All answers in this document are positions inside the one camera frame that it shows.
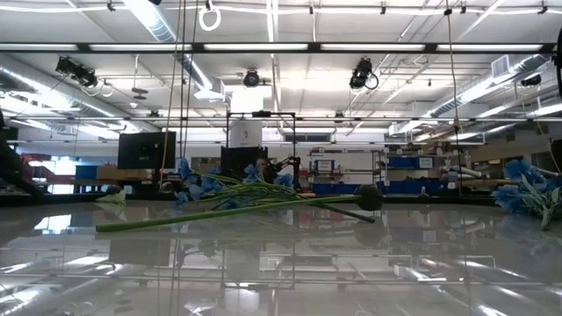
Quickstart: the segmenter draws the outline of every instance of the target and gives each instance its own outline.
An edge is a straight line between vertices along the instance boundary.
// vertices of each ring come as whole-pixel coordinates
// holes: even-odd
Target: flower leaf
[[[560,200],[560,188],[558,187],[552,190],[552,203],[556,205],[559,200]]]
[[[541,201],[541,204],[544,201],[544,197],[540,194],[538,194],[537,190],[535,190],[535,188],[529,183],[529,181],[527,181],[527,178],[525,177],[524,174],[522,174],[522,182],[523,185],[525,186],[525,188],[527,188],[527,190],[529,190],[530,194],[532,194],[535,198],[537,198],[539,201]]]

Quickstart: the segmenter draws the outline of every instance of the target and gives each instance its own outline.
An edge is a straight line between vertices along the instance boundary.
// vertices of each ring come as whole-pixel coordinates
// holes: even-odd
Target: sign
[[[433,168],[433,158],[431,157],[420,158],[420,169],[432,169],[432,168]]]

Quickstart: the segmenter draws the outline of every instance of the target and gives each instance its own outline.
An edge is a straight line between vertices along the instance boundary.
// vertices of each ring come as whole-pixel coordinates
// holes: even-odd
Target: cardboard box
[[[126,180],[126,179],[148,179],[145,169],[119,170],[115,166],[97,167],[97,179],[99,180]]]
[[[97,179],[117,180],[119,179],[119,171],[115,166],[99,166],[97,167]]]

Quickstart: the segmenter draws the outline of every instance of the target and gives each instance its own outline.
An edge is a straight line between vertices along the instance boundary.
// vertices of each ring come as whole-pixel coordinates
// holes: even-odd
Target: white cylindrical object
[[[230,111],[251,113],[263,110],[263,93],[258,89],[237,90],[232,94]],[[241,118],[230,126],[230,147],[258,147],[262,145],[262,122]]]
[[[258,147],[262,137],[262,122],[241,119],[230,128],[230,147]]]

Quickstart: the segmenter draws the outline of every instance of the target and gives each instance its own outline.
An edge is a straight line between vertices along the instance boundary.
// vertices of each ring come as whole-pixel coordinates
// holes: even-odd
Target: window
[[[331,133],[297,133],[297,142],[330,142]],[[292,133],[285,134],[285,141],[292,141]]]

